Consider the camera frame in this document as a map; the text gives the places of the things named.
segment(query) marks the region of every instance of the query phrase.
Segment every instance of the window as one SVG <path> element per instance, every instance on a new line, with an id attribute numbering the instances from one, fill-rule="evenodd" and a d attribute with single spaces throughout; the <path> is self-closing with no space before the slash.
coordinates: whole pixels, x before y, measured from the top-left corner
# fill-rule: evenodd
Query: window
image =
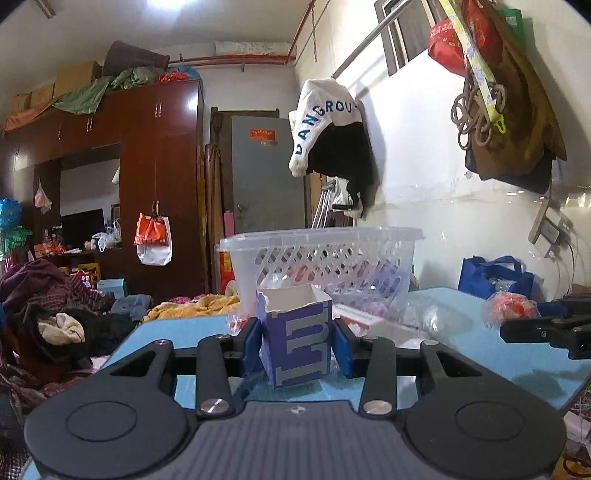
<path id="1" fill-rule="evenodd" d="M 401 0 L 378 0 L 375 10 L 381 22 Z M 396 73 L 425 51 L 429 31 L 446 17 L 439 0 L 414 0 L 394 22 L 382 31 L 388 73 Z"/>

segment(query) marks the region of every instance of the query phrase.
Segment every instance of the brown bag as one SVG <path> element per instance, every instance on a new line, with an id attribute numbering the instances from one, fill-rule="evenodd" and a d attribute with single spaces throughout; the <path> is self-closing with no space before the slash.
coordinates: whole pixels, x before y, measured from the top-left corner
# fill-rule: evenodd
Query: brown bag
<path id="1" fill-rule="evenodd" d="M 566 147 L 558 120 L 544 87 L 513 32 L 489 0 L 480 0 L 483 13 L 492 20 L 503 39 L 503 58 L 490 65 L 497 83 L 505 86 L 504 110 L 507 133 L 493 129 L 492 140 L 477 145 L 472 132 L 472 149 L 482 180 L 509 174 L 531 173 L 544 155 L 544 146 L 566 161 Z M 474 115 L 477 106 L 470 113 Z"/>

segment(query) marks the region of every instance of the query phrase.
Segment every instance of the purple clothing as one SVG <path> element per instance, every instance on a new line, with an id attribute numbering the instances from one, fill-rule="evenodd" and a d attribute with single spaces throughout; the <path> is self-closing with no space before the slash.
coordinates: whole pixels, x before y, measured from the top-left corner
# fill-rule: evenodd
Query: purple clothing
<path id="1" fill-rule="evenodd" d="M 0 302 L 4 312 L 10 315 L 22 310 L 30 298 L 65 283 L 66 276 L 44 258 L 17 264 L 0 279 Z"/>

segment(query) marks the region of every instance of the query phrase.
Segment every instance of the red pipe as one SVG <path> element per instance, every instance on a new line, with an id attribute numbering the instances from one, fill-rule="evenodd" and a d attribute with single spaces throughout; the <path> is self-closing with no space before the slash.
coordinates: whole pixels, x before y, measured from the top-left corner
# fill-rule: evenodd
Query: red pipe
<path id="1" fill-rule="evenodd" d="M 283 62 L 280 61 L 265 61 L 265 60 L 240 60 L 240 59 L 229 59 L 224 61 L 207 61 L 205 63 L 189 62 L 186 65 L 189 67 L 209 67 L 215 65 L 279 65 L 284 66 Z"/>
<path id="2" fill-rule="evenodd" d="M 301 19 L 300 26 L 298 27 L 297 31 L 295 32 L 294 41 L 291 42 L 291 48 L 290 48 L 289 52 L 287 53 L 288 58 L 285 61 L 284 65 L 287 65 L 289 63 L 289 59 L 291 57 L 291 54 L 293 53 L 294 48 L 296 47 L 296 43 L 297 43 L 298 38 L 300 38 L 301 31 L 304 30 L 304 25 L 306 24 L 306 20 L 308 20 L 308 17 L 310 16 L 312 9 L 314 8 L 315 2 L 316 2 L 316 0 L 310 0 L 310 3 L 308 4 L 308 8 L 306 9 L 306 13 L 304 14 L 304 18 Z"/>
<path id="3" fill-rule="evenodd" d="M 291 42 L 291 47 L 287 55 L 213 55 L 210 57 L 193 57 L 190 59 L 178 59 L 176 61 L 169 62 L 169 65 L 178 65 L 178 64 L 185 64 L 188 65 L 189 63 L 194 64 L 193 66 L 196 67 L 204 67 L 208 65 L 283 65 L 286 66 L 289 64 L 290 61 L 295 60 L 296 58 L 291 56 L 293 51 L 296 47 L 296 43 L 300 38 L 302 30 L 304 30 L 304 25 L 314 8 L 314 3 L 316 0 L 310 0 L 308 4 L 308 8 L 306 9 L 306 13 L 304 17 L 301 19 L 300 26 L 298 27 L 297 31 L 295 32 L 295 36 L 293 42 Z"/>
<path id="4" fill-rule="evenodd" d="M 210 61 L 210 60 L 234 60 L 234 59 L 243 59 L 243 60 L 281 60 L 285 61 L 288 60 L 295 60 L 295 57 L 289 58 L 287 55 L 214 55 L 211 57 L 193 57 L 190 59 L 183 59 L 183 61 L 176 60 L 169 62 L 170 65 L 176 64 L 185 64 L 190 61 Z"/>

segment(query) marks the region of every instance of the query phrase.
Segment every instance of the television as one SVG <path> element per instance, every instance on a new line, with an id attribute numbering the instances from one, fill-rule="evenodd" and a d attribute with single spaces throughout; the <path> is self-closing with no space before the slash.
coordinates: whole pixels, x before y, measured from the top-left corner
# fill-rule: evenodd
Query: television
<path id="1" fill-rule="evenodd" d="M 66 248 L 84 250 L 84 242 L 89 241 L 94 234 L 105 231 L 103 209 L 64 215 L 61 217 L 61 231 Z"/>

